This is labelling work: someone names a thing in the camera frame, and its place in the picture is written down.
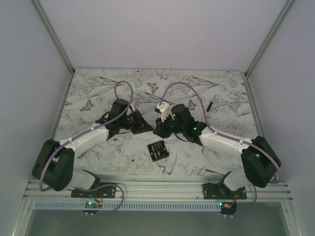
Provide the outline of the black fuse box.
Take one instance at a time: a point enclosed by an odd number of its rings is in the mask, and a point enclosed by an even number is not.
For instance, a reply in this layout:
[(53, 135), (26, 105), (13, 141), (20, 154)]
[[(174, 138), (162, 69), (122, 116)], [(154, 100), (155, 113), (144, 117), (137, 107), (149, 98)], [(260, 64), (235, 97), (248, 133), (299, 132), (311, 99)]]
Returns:
[(147, 147), (153, 162), (169, 157), (169, 150), (167, 149), (163, 140), (149, 144)]

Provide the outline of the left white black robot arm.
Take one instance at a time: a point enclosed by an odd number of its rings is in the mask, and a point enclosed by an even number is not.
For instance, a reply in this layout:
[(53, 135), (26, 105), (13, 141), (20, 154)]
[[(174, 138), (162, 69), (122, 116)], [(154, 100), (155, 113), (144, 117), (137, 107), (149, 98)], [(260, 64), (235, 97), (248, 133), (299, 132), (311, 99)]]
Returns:
[(74, 161), (84, 152), (119, 134), (122, 129), (141, 134), (152, 131), (153, 127), (128, 101), (116, 99), (111, 110), (97, 119), (88, 130), (60, 141), (47, 140), (31, 172), (40, 181), (40, 191), (61, 191), (70, 187), (83, 189), (88, 197), (96, 197), (101, 187), (96, 182), (96, 176), (88, 171), (76, 170)]

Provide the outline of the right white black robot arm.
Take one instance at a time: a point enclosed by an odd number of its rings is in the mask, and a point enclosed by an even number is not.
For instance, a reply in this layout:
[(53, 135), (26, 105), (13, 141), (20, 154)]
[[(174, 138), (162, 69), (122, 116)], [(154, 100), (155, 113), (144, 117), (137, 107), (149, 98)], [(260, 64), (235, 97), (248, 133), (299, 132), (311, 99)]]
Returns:
[(184, 104), (170, 106), (162, 102), (156, 105), (155, 111), (160, 117), (153, 133), (161, 138), (182, 134), (190, 143), (241, 157), (242, 169), (231, 171), (220, 180), (218, 193), (224, 199), (231, 198), (236, 190), (245, 186), (266, 187), (280, 169), (279, 158), (261, 136), (247, 139), (221, 132), (205, 122), (195, 121)]

